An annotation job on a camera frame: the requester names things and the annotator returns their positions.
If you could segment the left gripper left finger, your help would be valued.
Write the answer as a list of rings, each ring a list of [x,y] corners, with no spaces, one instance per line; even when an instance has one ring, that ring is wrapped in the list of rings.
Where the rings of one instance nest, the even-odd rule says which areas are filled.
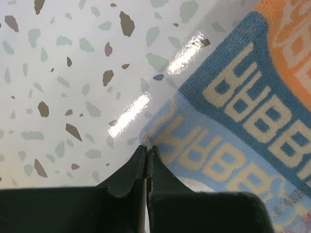
[[[127,163],[94,187],[2,190],[1,232],[144,232],[146,153],[139,146]]]

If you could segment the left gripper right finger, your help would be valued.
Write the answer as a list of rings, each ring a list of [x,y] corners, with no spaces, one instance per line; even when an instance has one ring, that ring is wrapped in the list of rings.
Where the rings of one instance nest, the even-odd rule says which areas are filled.
[[[248,192],[195,192],[148,152],[147,208],[152,233],[272,233],[261,199]]]

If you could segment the white orange patterned towel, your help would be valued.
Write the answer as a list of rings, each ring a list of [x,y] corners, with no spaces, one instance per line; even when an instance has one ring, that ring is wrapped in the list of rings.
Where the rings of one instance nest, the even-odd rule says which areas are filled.
[[[178,176],[311,230],[311,3],[261,0],[140,134]]]

